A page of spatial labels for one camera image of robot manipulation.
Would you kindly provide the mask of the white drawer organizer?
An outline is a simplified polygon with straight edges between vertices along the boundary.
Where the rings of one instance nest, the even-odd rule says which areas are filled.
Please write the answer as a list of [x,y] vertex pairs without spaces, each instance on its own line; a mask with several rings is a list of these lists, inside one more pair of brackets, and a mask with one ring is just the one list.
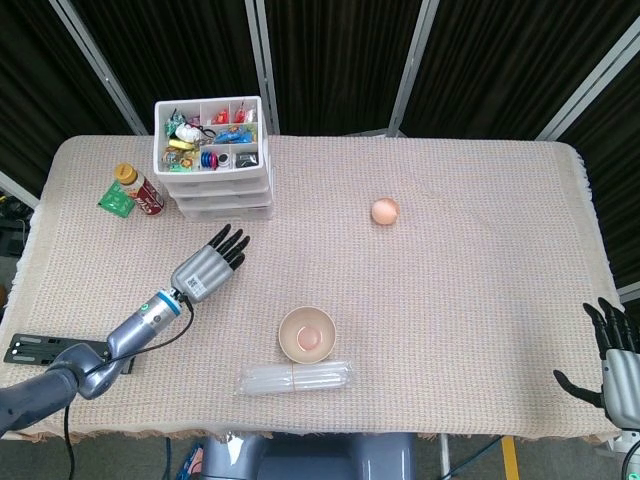
[[[248,122],[235,123],[236,109],[244,101],[248,110]],[[170,147],[170,139],[164,131],[164,123],[177,109],[185,117],[185,123],[193,116],[200,117],[200,139],[194,144],[196,156],[193,170],[185,173],[162,171],[160,157]],[[212,117],[220,110],[229,110],[229,124],[213,125]],[[242,126],[254,134],[250,144],[215,144],[218,132],[230,126]],[[226,153],[230,164],[216,170],[202,169],[200,155],[203,151]],[[255,152],[259,165],[237,169],[235,155],[240,152]],[[270,206],[273,200],[273,167],[268,153],[268,132],[265,125],[262,101],[258,96],[201,98],[158,101],[154,107],[154,173],[179,209],[230,209]]]

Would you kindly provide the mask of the colourful snack packets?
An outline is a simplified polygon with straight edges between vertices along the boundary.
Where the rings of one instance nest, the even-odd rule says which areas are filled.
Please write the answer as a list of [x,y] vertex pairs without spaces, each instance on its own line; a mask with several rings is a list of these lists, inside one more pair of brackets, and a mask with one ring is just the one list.
[[172,173],[191,172],[195,156],[196,151],[194,150],[168,147],[160,157],[160,168],[162,171]]

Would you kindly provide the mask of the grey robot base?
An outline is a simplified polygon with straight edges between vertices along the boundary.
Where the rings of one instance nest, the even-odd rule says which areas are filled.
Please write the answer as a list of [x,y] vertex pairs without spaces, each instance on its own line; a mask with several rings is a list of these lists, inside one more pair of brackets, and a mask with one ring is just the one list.
[[229,434],[204,445],[202,480],[416,480],[410,433]]

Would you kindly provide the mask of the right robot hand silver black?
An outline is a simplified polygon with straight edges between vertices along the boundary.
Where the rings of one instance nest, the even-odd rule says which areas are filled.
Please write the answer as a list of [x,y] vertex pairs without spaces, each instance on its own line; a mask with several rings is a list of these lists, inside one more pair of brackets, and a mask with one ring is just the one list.
[[572,397],[604,411],[621,430],[640,431],[640,322],[605,298],[583,309],[591,319],[601,361],[602,383],[598,391],[572,383],[560,370],[553,376]]

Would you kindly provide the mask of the brown eggshell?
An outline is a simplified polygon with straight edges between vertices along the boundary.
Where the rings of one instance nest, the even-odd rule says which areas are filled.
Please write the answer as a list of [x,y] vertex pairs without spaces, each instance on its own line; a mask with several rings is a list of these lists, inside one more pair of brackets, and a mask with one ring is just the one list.
[[394,225],[399,218],[399,214],[399,205],[392,198],[379,198],[371,206],[371,218],[378,225]]

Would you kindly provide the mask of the clear wrapped straw bundle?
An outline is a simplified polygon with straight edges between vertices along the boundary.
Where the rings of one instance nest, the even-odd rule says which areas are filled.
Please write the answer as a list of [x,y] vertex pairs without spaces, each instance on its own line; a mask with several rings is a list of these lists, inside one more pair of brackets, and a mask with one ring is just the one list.
[[340,360],[257,365],[241,371],[234,393],[263,396],[335,390],[347,386],[352,376],[351,363]]

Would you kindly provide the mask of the blue printed package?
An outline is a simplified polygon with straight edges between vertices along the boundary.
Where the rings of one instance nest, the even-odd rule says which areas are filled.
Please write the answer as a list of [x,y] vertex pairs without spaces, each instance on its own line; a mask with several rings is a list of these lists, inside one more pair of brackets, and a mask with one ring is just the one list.
[[196,443],[186,456],[182,467],[176,475],[176,480],[192,480],[194,475],[199,475],[202,471],[203,459],[204,446],[201,443]]

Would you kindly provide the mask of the blue packet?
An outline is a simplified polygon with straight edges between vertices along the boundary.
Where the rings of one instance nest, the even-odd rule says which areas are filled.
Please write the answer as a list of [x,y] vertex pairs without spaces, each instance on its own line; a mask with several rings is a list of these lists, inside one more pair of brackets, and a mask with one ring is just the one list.
[[215,144],[250,144],[253,142],[253,132],[247,127],[237,125],[221,130],[214,138]]

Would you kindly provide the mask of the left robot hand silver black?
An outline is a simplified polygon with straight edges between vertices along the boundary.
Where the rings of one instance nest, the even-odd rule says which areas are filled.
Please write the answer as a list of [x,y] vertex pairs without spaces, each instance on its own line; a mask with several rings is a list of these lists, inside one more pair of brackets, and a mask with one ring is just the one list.
[[242,265],[251,237],[226,224],[173,272],[171,295],[179,303],[203,302],[220,289]]

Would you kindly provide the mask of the black folding stand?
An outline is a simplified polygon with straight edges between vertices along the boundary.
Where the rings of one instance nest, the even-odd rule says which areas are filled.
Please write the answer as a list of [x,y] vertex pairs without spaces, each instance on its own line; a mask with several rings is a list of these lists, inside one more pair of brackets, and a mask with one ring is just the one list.
[[64,350],[80,343],[88,345],[103,362],[111,357],[105,341],[15,333],[3,361],[9,364],[48,367]]

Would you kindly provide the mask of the beige woven tablecloth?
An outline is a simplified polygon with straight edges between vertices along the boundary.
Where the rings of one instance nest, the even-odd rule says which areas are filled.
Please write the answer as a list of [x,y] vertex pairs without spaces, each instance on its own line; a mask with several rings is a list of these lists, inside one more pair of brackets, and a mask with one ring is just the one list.
[[[568,145],[271,137],[274,214],[231,279],[173,322],[71,429],[179,434],[414,432],[611,436],[603,412],[557,384],[598,389],[583,309],[617,301],[586,171]],[[371,218],[379,198],[394,225]],[[234,393],[245,368],[280,363],[282,318],[334,320],[340,389]]]

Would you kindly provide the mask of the red coffee bottle yellow cap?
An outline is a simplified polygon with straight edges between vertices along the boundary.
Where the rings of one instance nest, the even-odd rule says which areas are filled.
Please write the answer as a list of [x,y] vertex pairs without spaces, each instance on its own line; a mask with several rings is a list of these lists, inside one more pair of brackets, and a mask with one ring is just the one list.
[[115,167],[114,176],[122,190],[149,216],[158,215],[164,209],[164,199],[151,182],[128,163]]

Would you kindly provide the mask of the clear plastic storage bin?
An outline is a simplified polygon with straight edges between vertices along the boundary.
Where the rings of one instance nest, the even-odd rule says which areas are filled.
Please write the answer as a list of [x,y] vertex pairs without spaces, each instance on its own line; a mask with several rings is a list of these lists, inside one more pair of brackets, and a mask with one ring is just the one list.
[[273,206],[230,208],[230,209],[182,209],[181,213],[195,222],[215,222],[231,219],[269,220],[274,212]]

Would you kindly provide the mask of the beige bowl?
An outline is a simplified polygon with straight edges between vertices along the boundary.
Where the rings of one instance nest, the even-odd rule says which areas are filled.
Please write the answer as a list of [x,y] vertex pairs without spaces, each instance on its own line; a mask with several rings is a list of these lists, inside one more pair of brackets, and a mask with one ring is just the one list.
[[278,343],[292,362],[315,364],[326,360],[336,342],[336,325],[324,310],[302,306],[287,313],[278,328]]

